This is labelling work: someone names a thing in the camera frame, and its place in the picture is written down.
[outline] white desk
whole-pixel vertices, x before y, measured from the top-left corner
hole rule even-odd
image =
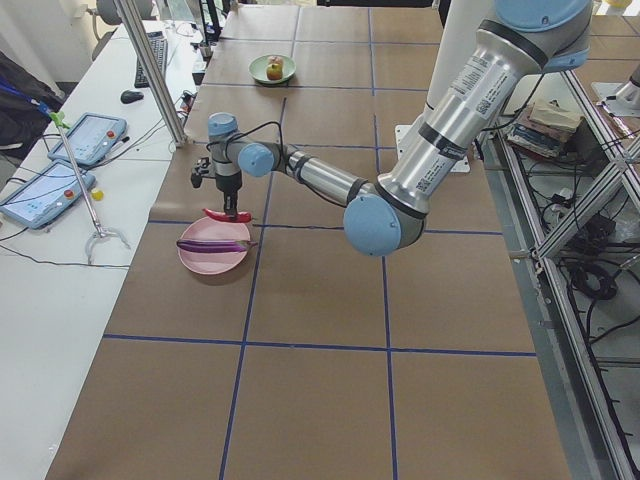
[[[152,22],[149,30],[163,25]],[[184,26],[180,32],[188,31]],[[170,60],[166,80],[172,98],[195,91],[191,78],[197,54],[193,38],[167,31]],[[87,111],[123,117],[134,142],[161,120],[150,89],[142,101],[123,105],[122,91],[133,88],[136,57],[120,27],[63,107],[69,122]],[[50,126],[48,132],[55,132]],[[104,168],[94,170],[105,192],[96,210],[105,226],[121,229],[131,243],[99,243],[96,264],[128,265],[148,212],[171,160],[166,128]],[[23,166],[39,171],[48,163],[40,141]],[[19,169],[16,176],[32,174]],[[18,188],[8,185],[4,198]],[[21,230],[4,219],[0,238]],[[94,231],[82,200],[47,231],[27,231],[2,245],[55,262],[86,262],[84,244]],[[0,478],[41,480],[53,460],[96,348],[117,299],[126,269],[39,265],[0,251]]]

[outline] brown table surface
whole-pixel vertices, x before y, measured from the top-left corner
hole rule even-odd
[[[604,58],[620,35],[640,42],[626,20],[595,26]],[[570,478],[481,164],[450,175],[422,240],[385,259],[278,175],[245,176],[259,248],[238,268],[204,277],[176,255],[201,208],[220,208],[212,182],[189,183],[211,113],[281,120],[286,142],[373,178],[422,109],[441,33],[430,9],[231,14],[187,124],[196,144],[173,158],[49,480]],[[287,85],[249,76],[270,53],[296,60]],[[594,62],[610,61],[579,75],[613,70]]]

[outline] computer mouse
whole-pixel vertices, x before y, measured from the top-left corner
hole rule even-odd
[[[124,92],[122,92],[122,95],[120,95],[120,101],[122,103],[133,103],[137,102],[138,100],[142,100],[143,98],[144,93],[138,90],[125,90]]]

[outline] label sticker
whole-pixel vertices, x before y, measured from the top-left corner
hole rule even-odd
[[[516,83],[516,77],[508,70],[474,55],[451,84],[451,91],[468,103],[469,110],[488,120]]]
[[[427,173],[423,175],[418,184],[416,190],[420,190],[427,196],[431,196],[434,190],[440,185],[440,182],[447,176],[449,171],[456,164],[455,160],[450,158],[438,156],[438,158],[431,165]]]

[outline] red chili pepper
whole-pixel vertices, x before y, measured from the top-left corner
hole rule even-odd
[[[213,218],[218,222],[249,223],[253,219],[249,212],[238,212],[236,218],[232,218],[226,213],[214,212],[213,210],[209,210],[208,208],[203,208],[202,211],[207,215],[207,217]]]

